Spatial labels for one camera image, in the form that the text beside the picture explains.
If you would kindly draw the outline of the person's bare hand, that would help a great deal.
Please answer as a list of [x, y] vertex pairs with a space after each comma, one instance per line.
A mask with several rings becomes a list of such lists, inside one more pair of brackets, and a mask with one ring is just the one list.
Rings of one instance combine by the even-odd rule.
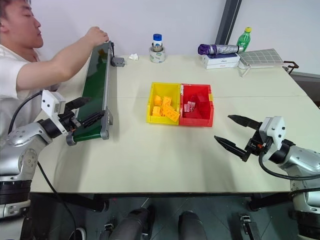
[[97, 26], [91, 27], [85, 34], [84, 39], [92, 47], [102, 45], [110, 40], [108, 34]]

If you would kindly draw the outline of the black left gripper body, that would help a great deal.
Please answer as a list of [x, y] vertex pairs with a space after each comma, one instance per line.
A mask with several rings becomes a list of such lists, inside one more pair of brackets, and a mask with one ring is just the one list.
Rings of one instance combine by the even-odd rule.
[[69, 109], [65, 109], [64, 113], [59, 114], [59, 121], [65, 128], [67, 135], [82, 126], [82, 124], [75, 117], [75, 113]]

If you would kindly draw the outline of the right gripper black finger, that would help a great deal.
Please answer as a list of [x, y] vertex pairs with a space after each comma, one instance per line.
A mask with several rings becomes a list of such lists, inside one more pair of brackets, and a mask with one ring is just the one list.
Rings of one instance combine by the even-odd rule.
[[214, 139], [227, 151], [229, 151], [230, 153], [238, 156], [243, 162], [246, 162], [249, 158], [248, 152], [237, 147], [235, 143], [219, 137], [219, 136], [214, 136]]
[[243, 127], [249, 127], [256, 131], [259, 130], [262, 125], [262, 122], [255, 121], [251, 118], [241, 116], [241, 115], [231, 114], [231, 115], [228, 115], [227, 117]]

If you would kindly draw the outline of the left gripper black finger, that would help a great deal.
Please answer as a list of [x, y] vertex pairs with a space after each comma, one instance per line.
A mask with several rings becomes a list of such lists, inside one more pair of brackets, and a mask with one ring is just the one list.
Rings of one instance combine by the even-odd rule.
[[104, 115], [105, 111], [97, 111], [89, 115], [86, 119], [81, 120], [80, 124], [83, 126], [83, 128], [87, 128], [100, 120]]
[[91, 101], [91, 97], [78, 97], [65, 104], [65, 107], [69, 110], [79, 109]]

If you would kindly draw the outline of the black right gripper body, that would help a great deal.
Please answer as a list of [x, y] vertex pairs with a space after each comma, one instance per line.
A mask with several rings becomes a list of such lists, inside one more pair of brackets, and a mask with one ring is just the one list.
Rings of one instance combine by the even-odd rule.
[[266, 154], [271, 148], [271, 145], [272, 138], [266, 136], [264, 133], [261, 136], [260, 132], [256, 130], [246, 145], [246, 151], [255, 156], [259, 156], [260, 153]]

